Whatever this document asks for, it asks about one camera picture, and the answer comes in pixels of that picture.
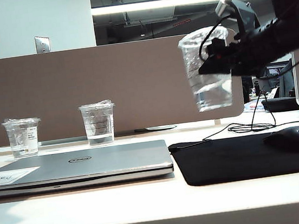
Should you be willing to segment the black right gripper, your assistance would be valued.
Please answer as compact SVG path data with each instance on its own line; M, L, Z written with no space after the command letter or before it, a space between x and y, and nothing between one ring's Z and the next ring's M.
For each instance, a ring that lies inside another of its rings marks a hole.
M199 68L199 74L232 74L246 76L259 74L263 67L292 51L288 20L277 20L255 29L238 43L228 46L229 58L219 53L226 40L213 38L207 45L210 56Z

